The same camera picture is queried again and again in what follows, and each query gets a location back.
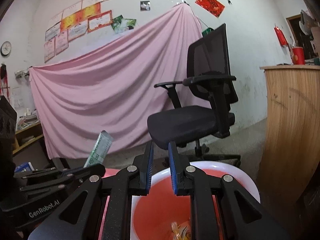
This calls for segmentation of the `white green plastic wrapper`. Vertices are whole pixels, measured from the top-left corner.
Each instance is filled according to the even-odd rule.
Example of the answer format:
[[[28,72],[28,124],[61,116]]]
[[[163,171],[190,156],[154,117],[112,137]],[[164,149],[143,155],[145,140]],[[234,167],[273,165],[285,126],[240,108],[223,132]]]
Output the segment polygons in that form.
[[[95,164],[102,164],[109,149],[111,148],[112,142],[113,138],[111,135],[106,131],[101,131],[83,168],[87,168]]]

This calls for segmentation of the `yellow orange wrapper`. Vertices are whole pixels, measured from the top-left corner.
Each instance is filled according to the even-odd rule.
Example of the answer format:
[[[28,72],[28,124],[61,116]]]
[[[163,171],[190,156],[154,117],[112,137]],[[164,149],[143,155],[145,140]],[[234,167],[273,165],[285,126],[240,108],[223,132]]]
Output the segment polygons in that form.
[[[170,239],[191,240],[190,222],[186,221],[181,224],[178,224],[177,222],[172,222]]]

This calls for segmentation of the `blue cardboard box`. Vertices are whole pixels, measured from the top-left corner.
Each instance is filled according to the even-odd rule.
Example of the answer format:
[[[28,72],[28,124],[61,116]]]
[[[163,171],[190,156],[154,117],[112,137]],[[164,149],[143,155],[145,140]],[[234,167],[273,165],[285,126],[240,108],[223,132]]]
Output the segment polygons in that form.
[[[21,165],[18,165],[15,168],[15,173],[26,172],[26,171],[34,171],[34,168],[31,164],[31,162],[22,163]]]

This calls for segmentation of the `wooden shelf desk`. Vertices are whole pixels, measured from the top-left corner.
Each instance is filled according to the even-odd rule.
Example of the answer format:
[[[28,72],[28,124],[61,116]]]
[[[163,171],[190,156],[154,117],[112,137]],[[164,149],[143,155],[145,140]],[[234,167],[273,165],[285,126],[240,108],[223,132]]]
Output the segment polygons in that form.
[[[43,139],[43,137],[43,130],[39,121],[16,131],[12,155],[19,154],[25,148]]]

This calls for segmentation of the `stack of papers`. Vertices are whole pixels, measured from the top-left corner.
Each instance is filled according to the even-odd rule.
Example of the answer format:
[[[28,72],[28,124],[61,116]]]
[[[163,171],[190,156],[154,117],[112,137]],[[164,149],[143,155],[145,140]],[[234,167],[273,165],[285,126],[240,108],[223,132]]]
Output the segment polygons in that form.
[[[20,116],[17,121],[16,130],[22,130],[37,122],[39,122],[37,110],[35,109],[32,111],[31,109],[26,108],[25,113],[22,116]]]

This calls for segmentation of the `black mesh office chair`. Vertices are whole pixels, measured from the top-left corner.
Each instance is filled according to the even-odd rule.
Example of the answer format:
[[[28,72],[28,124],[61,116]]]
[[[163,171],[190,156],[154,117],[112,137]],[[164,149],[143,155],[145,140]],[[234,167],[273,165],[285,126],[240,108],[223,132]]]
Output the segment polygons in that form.
[[[230,70],[226,24],[223,23],[189,46],[184,80],[154,85],[167,90],[173,109],[148,117],[148,132],[153,142],[163,150],[169,148],[170,142],[180,148],[194,142],[195,153],[188,157],[189,161],[232,160],[239,167],[240,155],[209,155],[209,147],[200,143],[209,135],[220,139],[230,135],[230,127],[235,124],[231,105],[238,101],[235,80]],[[209,102],[210,106],[182,106],[176,85],[188,87],[194,97]]]

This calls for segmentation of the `red framed certificate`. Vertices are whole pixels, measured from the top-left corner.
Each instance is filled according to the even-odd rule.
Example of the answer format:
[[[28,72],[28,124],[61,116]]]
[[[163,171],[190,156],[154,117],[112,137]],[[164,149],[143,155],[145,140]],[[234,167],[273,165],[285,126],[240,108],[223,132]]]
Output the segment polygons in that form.
[[[102,12],[88,19],[88,32],[91,33],[100,28],[111,25],[113,22],[112,11]]]

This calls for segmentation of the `orange yellow certificate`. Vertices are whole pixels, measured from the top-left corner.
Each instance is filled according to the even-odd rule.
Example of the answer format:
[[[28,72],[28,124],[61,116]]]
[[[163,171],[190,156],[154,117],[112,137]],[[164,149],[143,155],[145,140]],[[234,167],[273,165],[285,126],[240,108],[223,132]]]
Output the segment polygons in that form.
[[[78,2],[62,12],[60,30],[64,31],[100,13],[100,2],[81,8]]]

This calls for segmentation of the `red cup on cabinet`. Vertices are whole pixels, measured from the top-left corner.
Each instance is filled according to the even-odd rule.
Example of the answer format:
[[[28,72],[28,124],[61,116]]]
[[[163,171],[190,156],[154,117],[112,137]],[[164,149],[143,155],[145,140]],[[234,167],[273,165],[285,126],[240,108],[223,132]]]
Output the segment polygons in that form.
[[[304,65],[304,49],[302,47],[293,47],[292,48],[292,62],[295,65]]]

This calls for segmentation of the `red hanging lantern ornament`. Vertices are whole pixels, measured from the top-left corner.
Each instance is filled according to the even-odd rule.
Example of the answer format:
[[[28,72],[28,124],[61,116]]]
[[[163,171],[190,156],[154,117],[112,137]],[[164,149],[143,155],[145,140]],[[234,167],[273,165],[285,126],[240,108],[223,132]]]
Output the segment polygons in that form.
[[[277,36],[277,38],[279,40],[280,45],[282,47],[288,46],[289,44],[288,44],[288,42],[286,40],[286,37],[285,37],[283,31],[279,27],[277,27],[276,25],[274,26],[274,31],[276,33],[276,36]]]

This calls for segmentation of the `small black white picture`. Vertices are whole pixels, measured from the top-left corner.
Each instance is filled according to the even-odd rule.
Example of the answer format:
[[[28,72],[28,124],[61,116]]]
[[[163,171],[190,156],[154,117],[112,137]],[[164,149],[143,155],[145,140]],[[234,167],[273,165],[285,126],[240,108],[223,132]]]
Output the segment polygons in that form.
[[[151,2],[150,1],[140,1],[140,10],[141,11],[150,11]]]

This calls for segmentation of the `red tassel wall decoration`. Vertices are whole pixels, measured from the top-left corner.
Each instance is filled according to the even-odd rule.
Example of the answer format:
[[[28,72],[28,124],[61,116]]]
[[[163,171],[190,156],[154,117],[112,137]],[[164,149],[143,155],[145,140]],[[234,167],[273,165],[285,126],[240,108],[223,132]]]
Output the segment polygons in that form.
[[[7,66],[3,63],[1,64],[0,89],[1,95],[5,96],[5,98],[10,101],[10,87],[8,85]]]

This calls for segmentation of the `round wall clock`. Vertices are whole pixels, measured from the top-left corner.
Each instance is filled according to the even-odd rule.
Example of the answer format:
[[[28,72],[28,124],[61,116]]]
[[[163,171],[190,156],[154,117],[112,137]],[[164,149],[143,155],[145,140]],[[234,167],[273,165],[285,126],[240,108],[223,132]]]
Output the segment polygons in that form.
[[[9,41],[5,41],[2,45],[1,45],[1,55],[3,57],[7,57],[10,55],[11,53],[11,49],[12,49],[12,45]]]

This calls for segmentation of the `green photo on wall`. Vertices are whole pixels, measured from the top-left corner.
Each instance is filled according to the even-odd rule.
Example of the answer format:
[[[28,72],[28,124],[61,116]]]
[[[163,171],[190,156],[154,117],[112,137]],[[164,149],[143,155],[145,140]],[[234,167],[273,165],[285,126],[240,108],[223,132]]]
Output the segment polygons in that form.
[[[137,23],[136,19],[123,18],[122,15],[119,15],[113,18],[111,27],[115,34],[119,34],[128,30],[134,29],[136,26],[136,23]]]

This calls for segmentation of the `red diamond wall poster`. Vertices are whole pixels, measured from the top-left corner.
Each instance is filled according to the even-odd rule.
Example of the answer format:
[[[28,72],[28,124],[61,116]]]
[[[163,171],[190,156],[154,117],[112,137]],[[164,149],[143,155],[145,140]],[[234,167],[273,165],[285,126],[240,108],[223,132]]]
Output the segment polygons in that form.
[[[225,6],[218,0],[196,0],[195,3],[210,12],[216,18],[219,18],[225,9]]]

